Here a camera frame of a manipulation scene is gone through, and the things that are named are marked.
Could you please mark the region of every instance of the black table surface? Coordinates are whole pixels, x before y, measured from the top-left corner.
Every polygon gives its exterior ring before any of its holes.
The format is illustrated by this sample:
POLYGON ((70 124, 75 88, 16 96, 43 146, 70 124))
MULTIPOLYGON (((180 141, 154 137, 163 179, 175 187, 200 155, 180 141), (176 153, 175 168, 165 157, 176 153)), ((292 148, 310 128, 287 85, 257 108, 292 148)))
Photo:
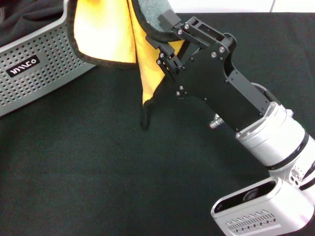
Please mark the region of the black table surface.
MULTIPOLYGON (((234 65, 314 137, 315 15, 195 15, 237 38, 234 65)), ((169 94, 143 131, 141 97, 137 67, 96 67, 0 118, 0 235, 223 235, 212 205, 267 170, 194 98, 169 94)))

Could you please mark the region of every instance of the logo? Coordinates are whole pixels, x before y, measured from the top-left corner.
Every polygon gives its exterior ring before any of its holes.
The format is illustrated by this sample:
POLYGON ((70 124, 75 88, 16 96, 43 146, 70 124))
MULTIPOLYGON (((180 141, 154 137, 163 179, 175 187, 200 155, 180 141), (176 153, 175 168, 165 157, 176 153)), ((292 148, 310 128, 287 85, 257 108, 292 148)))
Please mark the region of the logo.
POLYGON ((14 76, 17 76, 21 73, 23 73, 24 71, 31 69, 33 66, 39 64, 40 61, 38 59, 38 57, 36 55, 20 62, 19 64, 11 67, 10 69, 7 69, 6 72, 8 73, 8 75, 13 78, 14 76))

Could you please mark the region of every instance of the yellow cloth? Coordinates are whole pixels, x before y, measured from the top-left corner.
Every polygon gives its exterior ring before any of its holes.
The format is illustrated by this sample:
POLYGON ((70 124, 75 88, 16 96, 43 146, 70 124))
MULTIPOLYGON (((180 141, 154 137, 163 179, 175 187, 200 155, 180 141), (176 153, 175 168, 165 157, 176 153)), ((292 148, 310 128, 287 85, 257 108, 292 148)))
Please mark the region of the yellow cloth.
MULTIPOLYGON (((143 87, 142 103, 153 97, 164 73, 156 64, 159 50, 145 39, 131 0, 78 0, 74 37, 87 56, 115 62, 136 63, 143 87)), ((170 43, 179 51, 183 41, 170 43)))

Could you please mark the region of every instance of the screw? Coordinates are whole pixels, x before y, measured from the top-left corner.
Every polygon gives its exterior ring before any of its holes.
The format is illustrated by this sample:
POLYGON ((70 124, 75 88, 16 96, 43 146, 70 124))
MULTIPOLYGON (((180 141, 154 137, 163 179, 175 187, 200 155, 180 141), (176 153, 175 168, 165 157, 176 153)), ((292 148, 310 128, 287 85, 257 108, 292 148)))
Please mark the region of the screw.
POLYGON ((225 48, 224 47, 219 47, 219 52, 220 53, 224 53, 225 52, 225 48))

